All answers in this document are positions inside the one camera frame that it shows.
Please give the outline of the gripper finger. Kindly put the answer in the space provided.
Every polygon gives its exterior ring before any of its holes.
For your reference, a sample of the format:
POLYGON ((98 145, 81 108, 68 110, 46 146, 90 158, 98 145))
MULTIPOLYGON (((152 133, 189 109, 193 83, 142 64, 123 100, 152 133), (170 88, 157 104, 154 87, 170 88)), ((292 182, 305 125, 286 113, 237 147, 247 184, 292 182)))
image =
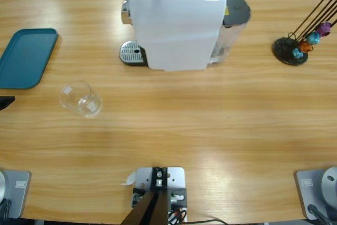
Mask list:
POLYGON ((7 108, 15 101, 15 96, 0 96, 0 110, 7 108))

